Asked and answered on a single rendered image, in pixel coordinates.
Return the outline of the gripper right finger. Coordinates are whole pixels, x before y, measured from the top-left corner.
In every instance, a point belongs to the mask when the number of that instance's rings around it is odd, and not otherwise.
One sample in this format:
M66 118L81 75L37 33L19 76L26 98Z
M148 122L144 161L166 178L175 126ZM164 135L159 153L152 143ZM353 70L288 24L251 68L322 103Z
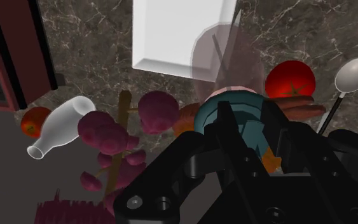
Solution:
M282 159L285 173L306 167L327 194L358 196L358 181L335 155L343 151L358 157L357 133L338 129L324 137L305 123L289 121L273 101L263 102L261 121L265 125L263 135L273 154Z

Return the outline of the white rectangular box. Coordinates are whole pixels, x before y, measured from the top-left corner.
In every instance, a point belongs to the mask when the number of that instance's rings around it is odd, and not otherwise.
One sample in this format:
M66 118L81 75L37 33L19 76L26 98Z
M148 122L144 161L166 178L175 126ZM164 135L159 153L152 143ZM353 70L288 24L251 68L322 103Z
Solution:
M214 82L237 0L133 0L132 67Z

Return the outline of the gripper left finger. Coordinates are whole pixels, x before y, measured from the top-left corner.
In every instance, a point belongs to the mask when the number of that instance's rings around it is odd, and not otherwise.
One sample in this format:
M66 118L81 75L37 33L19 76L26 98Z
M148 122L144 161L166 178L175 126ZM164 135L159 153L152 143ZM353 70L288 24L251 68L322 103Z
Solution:
M252 119L219 102L202 134L181 134L117 196L116 224L179 224L182 203L212 172L222 192L197 224L267 224L258 193L269 175L238 130Z

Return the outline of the white bottle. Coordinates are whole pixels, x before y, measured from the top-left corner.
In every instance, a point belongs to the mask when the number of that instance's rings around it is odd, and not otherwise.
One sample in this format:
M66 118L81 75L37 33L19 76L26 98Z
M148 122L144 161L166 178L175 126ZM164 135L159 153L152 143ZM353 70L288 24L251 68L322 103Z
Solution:
M73 97L55 108L44 121L38 140L27 148L28 155L41 160L51 149L75 140L79 136L79 121L95 110L95 104L82 95Z

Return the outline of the teal round container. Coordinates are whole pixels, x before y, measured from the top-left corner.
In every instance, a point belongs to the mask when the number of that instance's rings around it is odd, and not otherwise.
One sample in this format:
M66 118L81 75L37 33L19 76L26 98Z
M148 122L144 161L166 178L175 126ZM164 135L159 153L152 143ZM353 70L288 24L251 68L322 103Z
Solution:
M263 135L265 125L261 122L264 99L262 95L246 90L226 91L212 96L200 106L194 119L194 131L203 134L204 127L217 119L218 102L228 101L242 139L262 158L268 149L268 142Z

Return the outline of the purple spiky object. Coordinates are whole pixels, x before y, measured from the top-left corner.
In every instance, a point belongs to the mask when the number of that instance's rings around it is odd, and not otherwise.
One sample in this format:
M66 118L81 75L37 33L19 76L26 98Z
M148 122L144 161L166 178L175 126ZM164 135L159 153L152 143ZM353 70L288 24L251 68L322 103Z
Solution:
M115 217L100 202L54 199L38 204L34 224L116 224Z

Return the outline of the red tomato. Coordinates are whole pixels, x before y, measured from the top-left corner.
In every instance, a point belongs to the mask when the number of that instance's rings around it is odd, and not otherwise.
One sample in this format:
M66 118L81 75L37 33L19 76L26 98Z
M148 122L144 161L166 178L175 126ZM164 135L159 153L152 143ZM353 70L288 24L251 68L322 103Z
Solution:
M313 71L298 60L287 60L278 64L265 80L265 92L269 98L312 96L315 86Z

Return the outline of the red orange apple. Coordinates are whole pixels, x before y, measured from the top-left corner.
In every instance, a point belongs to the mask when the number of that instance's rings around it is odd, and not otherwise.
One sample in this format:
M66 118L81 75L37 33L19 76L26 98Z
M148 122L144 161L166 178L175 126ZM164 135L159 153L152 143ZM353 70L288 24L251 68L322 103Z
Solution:
M29 137L38 138L43 123L50 113L51 110L45 107L34 107L28 110L20 122L22 132Z

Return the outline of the brown hot dog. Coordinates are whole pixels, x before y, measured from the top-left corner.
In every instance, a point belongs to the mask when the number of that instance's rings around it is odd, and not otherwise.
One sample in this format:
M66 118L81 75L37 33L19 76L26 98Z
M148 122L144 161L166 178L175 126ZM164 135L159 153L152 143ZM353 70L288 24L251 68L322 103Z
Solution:
M326 112L323 105L314 104L312 96L277 97L270 100L277 104L288 119L294 121L305 121Z

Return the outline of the clear drinking glass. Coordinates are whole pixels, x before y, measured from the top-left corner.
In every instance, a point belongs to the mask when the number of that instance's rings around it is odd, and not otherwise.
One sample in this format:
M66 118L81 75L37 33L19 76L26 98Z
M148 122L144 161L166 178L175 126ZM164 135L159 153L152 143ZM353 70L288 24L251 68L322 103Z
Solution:
M229 90L263 93L265 71L260 54L251 46L249 35L239 26L230 27L226 50L217 65L219 71L214 82L194 81L195 92L201 103Z

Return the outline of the purple grape bunch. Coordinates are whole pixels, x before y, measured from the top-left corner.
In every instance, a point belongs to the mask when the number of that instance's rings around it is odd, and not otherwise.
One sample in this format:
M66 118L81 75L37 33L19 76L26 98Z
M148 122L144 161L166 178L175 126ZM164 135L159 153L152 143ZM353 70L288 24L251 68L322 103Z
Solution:
M137 109L142 130L146 134L160 134L171 128L179 118L179 104L176 99L158 90L143 95ZM129 135L111 115L102 111L86 114L79 121L78 133L84 143L99 149L97 160L102 167L100 172L112 168L115 155L132 151L139 144L137 136ZM115 198L146 168L144 150L130 152L120 158L116 185L113 192L104 198L104 206L112 216L115 215Z

